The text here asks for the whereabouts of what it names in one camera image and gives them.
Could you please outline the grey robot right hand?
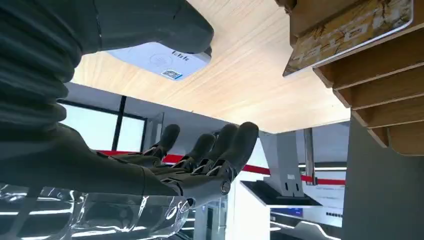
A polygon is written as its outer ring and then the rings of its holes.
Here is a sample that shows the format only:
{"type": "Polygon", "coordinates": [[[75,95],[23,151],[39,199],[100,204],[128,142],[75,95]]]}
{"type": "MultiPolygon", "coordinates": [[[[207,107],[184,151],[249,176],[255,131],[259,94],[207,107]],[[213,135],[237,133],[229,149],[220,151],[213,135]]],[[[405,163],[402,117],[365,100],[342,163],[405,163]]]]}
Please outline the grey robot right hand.
{"type": "Polygon", "coordinates": [[[228,193],[248,162],[259,129],[252,122],[221,133],[176,179],[148,169],[154,155],[109,157],[62,124],[66,83],[82,56],[157,42],[186,54],[202,53],[214,36],[209,22],[185,0],[3,0],[0,3],[0,180],[30,188],[83,193],[181,196],[198,207],[228,193]]]}

